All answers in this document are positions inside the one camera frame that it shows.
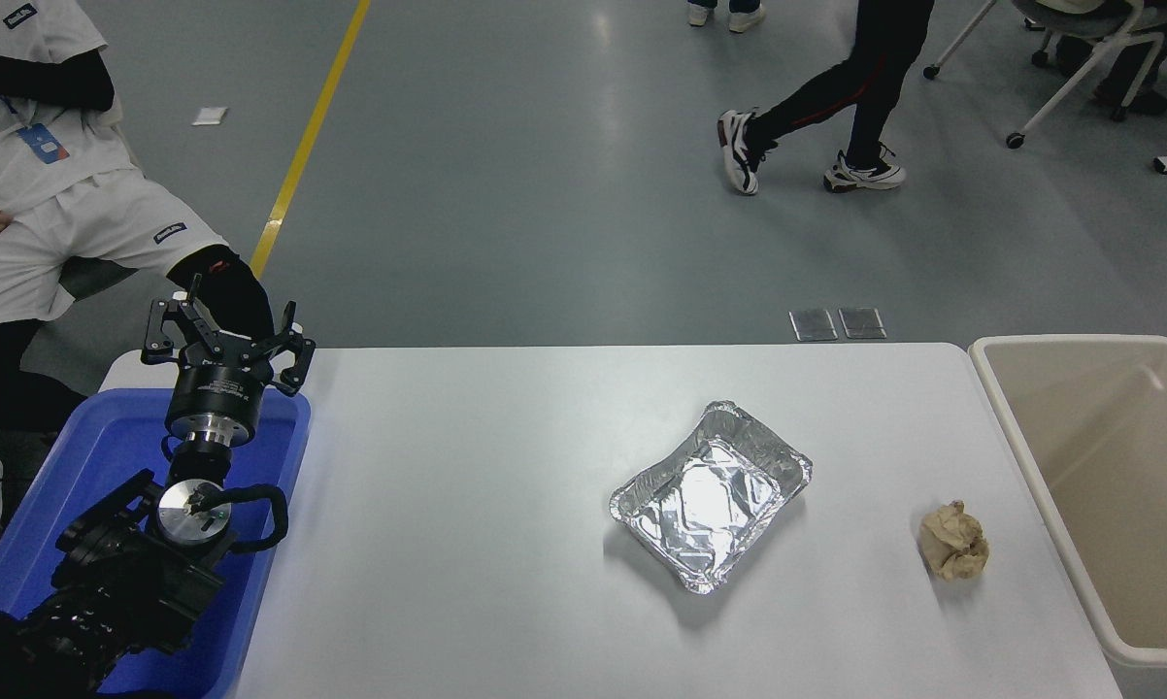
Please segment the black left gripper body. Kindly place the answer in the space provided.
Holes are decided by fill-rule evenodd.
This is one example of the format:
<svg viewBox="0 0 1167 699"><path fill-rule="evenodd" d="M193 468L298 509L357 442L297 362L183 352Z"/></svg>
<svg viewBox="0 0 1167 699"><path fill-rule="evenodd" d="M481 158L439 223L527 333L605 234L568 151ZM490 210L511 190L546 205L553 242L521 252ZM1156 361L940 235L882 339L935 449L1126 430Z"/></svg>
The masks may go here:
<svg viewBox="0 0 1167 699"><path fill-rule="evenodd" d="M242 424L257 424L265 387L272 378L272 364L265 358L256 359L251 366L180 361L166 422L180 422L190 415L223 415Z"/></svg>

